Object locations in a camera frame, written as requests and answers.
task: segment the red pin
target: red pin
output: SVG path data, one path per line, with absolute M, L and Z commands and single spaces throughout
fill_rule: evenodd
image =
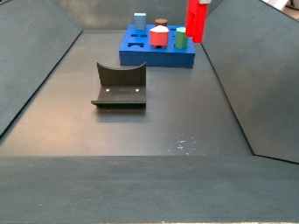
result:
M 186 36 L 194 43 L 203 41 L 206 18 L 211 0 L 190 0 L 186 19 Z

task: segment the green peg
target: green peg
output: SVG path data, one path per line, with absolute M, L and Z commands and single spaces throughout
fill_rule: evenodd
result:
M 186 37 L 186 28 L 176 28 L 175 32 L 175 47 L 179 49 L 186 49 L 188 45 L 188 38 Z

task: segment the blue block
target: blue block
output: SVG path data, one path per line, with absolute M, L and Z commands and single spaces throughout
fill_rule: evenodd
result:
M 131 24 L 127 28 L 123 43 L 119 47 L 122 66 L 140 66 L 144 62 L 150 67 L 192 67 L 195 48 L 188 39 L 187 49 L 175 45 L 175 31 L 180 25 L 168 25 L 170 39 L 167 48 L 154 48 L 150 44 L 150 30 L 155 26 L 148 24 L 144 31 L 135 30 Z

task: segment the red block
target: red block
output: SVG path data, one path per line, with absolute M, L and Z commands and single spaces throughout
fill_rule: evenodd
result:
M 168 33 L 170 30 L 167 27 L 158 25 L 152 30 L 151 30 L 151 38 L 150 42 L 154 47 L 167 47 L 168 45 Z
M 186 19 L 186 36 L 192 37 L 194 43 L 203 41 L 208 4 L 199 3 L 199 0 L 190 0 Z

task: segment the gray wall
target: gray wall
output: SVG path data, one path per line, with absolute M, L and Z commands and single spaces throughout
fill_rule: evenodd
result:
M 203 43 L 254 152 L 297 163 L 298 37 L 298 21 L 266 3 L 226 0 Z
M 135 12 L 147 13 L 147 23 L 167 18 L 171 25 L 184 25 L 187 0 L 55 0 L 83 29 L 124 30 L 134 23 Z M 222 0 L 214 0 L 212 11 Z
M 80 35 L 50 0 L 0 4 L 0 136 Z

